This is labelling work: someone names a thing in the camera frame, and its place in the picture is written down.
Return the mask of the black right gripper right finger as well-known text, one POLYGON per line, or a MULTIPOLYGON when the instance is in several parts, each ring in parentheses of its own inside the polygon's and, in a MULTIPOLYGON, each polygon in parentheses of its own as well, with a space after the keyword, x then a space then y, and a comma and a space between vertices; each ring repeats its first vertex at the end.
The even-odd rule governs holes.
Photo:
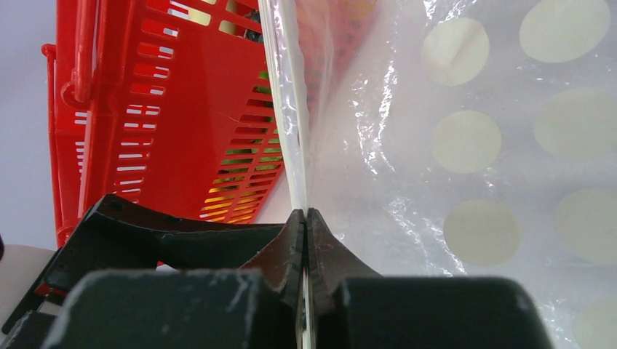
POLYGON ((382 276, 306 215, 316 348, 550 348, 536 307, 497 277, 382 276))

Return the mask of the clear dotted zip top bag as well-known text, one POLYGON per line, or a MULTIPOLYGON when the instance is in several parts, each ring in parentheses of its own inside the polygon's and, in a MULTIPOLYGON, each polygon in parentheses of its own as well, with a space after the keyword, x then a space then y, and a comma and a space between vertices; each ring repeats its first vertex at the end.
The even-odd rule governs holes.
POLYGON ((379 273, 500 276, 616 346, 614 1, 261 1, 295 208, 379 273))

